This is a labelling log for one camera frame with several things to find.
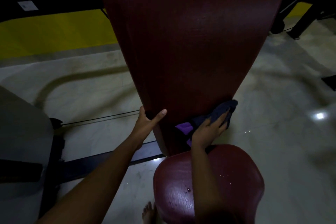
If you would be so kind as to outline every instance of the forearm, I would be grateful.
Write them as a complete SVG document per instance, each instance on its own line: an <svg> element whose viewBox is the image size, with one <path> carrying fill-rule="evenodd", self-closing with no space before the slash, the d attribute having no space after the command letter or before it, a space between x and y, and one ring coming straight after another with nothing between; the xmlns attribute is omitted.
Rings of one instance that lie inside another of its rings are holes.
<svg viewBox="0 0 336 224"><path fill-rule="evenodd" d="M118 191L136 147L133 138L127 138L112 152L107 161L65 195L38 224L101 223Z"/></svg>
<svg viewBox="0 0 336 224"><path fill-rule="evenodd" d="M191 165L197 221L202 220L209 212L222 209L223 200L205 150L194 144L191 147Z"/></svg>

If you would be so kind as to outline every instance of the person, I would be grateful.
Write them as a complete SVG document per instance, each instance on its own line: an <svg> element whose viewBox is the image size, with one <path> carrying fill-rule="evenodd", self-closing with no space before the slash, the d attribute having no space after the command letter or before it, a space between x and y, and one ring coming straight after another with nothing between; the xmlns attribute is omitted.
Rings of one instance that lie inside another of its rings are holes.
<svg viewBox="0 0 336 224"><path fill-rule="evenodd" d="M152 120L140 107L139 117L131 134L109 156L53 208L37 224L92 224L101 223L127 171L136 150L155 125L164 118L167 110L158 113ZM220 196L219 188L205 148L225 129L227 112L210 124L210 119L194 132L191 145L192 186L196 223L236 223L228 203ZM144 224L155 223L156 207L149 202L142 213Z"/></svg>

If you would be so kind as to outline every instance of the right arm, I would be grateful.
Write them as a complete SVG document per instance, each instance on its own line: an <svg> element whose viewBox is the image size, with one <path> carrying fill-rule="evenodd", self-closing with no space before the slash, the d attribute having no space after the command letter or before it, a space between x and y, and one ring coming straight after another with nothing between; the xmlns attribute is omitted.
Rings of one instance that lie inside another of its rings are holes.
<svg viewBox="0 0 336 224"><path fill-rule="evenodd" d="M192 187L194 193L196 223L237 223L230 212L229 203L222 199L218 184L205 148L225 129L228 112L210 124L210 119L203 122L192 136L191 166Z"/></svg>

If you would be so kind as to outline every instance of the white sticker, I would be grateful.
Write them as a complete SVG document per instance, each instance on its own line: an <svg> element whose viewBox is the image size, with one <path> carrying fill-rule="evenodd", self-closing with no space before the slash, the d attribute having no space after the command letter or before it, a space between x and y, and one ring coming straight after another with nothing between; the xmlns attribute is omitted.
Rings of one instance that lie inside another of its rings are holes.
<svg viewBox="0 0 336 224"><path fill-rule="evenodd" d="M22 7L23 10L27 11L35 11L38 10L36 5L33 3L33 1L19 1L18 4Z"/></svg>

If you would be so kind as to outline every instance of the bare foot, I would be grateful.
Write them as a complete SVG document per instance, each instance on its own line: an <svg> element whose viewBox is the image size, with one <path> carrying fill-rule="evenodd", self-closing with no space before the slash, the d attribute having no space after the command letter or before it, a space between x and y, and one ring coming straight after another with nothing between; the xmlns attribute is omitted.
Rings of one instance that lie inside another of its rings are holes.
<svg viewBox="0 0 336 224"><path fill-rule="evenodd" d="M143 209L142 220L143 224L155 224L156 223L156 206L152 208L152 203L149 201L146 207Z"/></svg>

